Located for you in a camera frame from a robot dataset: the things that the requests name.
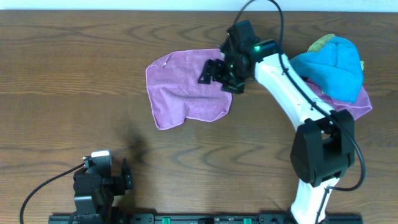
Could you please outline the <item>purple microfiber cloth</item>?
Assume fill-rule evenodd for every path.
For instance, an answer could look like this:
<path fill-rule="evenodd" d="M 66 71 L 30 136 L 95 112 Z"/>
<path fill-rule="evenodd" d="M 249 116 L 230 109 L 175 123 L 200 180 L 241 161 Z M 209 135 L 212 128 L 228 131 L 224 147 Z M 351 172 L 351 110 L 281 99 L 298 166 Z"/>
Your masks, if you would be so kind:
<path fill-rule="evenodd" d="M 228 114 L 232 94 L 221 84 L 199 84 L 208 59 L 222 59 L 218 49 L 171 52 L 146 68 L 146 88 L 154 123 L 159 130 L 179 126 L 186 119 L 216 121 Z"/>

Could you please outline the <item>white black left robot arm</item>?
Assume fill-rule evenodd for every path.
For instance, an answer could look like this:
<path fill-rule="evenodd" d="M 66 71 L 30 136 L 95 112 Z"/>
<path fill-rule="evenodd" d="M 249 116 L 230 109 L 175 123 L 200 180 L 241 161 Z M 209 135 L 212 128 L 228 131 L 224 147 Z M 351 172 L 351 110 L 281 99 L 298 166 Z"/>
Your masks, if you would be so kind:
<path fill-rule="evenodd" d="M 114 207 L 115 196 L 132 189 L 132 173 L 123 160 L 121 174 L 113 176 L 111 159 L 87 158 L 73 175 L 75 213 L 69 223 L 129 223 L 131 216 Z"/>

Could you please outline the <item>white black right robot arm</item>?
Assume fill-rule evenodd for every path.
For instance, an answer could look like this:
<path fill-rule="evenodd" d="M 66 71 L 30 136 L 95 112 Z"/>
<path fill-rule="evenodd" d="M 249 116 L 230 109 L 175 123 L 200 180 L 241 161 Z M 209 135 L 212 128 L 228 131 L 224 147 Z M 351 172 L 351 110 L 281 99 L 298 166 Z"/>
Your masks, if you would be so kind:
<path fill-rule="evenodd" d="M 258 223 L 362 223 L 358 215 L 326 214 L 336 184 L 354 164 L 354 119 L 336 112 L 304 83 L 273 40 L 225 42 L 223 59 L 208 59 L 198 81 L 216 81 L 222 89 L 242 93 L 254 78 L 276 99 L 295 129 L 290 160 L 299 177 L 288 212 L 259 215 Z"/>

